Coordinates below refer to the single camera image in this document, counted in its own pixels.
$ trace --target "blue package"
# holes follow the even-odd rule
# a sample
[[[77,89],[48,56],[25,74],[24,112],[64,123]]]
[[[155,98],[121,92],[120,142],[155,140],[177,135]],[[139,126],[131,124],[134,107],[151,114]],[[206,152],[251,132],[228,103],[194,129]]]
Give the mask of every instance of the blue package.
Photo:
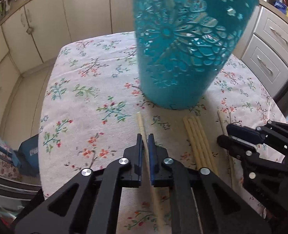
[[[286,14],[287,13],[287,6],[279,1],[275,1],[274,7],[279,9],[282,13]]]

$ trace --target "bundle of sticks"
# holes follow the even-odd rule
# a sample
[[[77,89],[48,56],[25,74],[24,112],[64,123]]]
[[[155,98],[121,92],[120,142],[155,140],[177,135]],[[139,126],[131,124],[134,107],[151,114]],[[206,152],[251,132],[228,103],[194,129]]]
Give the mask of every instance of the bundle of sticks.
[[[207,167],[218,176],[218,169],[210,150],[209,142],[197,116],[183,118],[185,128],[192,145],[196,168]]]

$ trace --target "table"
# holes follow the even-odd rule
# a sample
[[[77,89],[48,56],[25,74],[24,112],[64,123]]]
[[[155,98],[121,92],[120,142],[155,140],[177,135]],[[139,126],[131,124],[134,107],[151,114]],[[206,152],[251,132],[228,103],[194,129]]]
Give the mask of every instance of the table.
[[[237,184],[231,184],[229,162],[216,143],[222,134],[217,110],[224,122],[256,127],[268,119],[286,122],[281,111],[251,70],[228,59],[199,103],[183,111],[160,108],[141,93],[136,40],[133,32],[81,40],[62,48],[48,82],[39,131],[39,165],[45,197],[49,197],[79,170],[105,168],[135,145],[139,132],[136,113],[141,111],[147,135],[165,147],[170,157],[195,168],[182,118],[200,117],[220,177],[237,185],[238,193],[259,213],[263,207],[242,187],[242,169],[235,160]],[[261,156],[282,161],[282,155],[258,146]],[[117,233],[155,233],[148,177],[138,189],[124,188]],[[170,224],[168,189],[159,190],[164,220]]]

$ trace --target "teal plastic container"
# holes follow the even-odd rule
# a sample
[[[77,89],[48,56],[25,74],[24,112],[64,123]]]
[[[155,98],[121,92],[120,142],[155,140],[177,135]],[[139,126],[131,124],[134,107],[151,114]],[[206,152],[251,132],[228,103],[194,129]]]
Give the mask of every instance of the teal plastic container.
[[[170,109],[195,106],[259,0],[133,0],[141,88]]]

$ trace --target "floral tablecloth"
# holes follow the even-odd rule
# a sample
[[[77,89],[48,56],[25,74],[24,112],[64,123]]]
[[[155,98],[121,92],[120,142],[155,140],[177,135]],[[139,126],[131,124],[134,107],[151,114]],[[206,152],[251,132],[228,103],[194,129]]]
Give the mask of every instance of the floral tablecloth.
[[[231,184],[227,154],[216,143],[222,134],[217,110],[224,122],[256,127],[268,119],[285,122],[266,89],[251,70],[229,58],[200,102],[189,110],[160,108],[141,92],[138,79],[136,40],[133,32],[96,37],[71,43],[59,53],[44,99],[40,133],[39,165],[45,197],[49,197],[79,170],[105,168],[135,145],[139,132],[136,113],[142,112],[147,135],[167,148],[170,157],[195,168],[183,117],[200,117],[217,163],[220,177],[256,211],[260,205],[242,187],[242,170],[235,160],[237,184]],[[263,158],[281,161],[282,155],[258,146]],[[162,212],[170,227],[168,189],[159,190]],[[117,233],[154,233],[148,176],[138,189],[122,191]]]

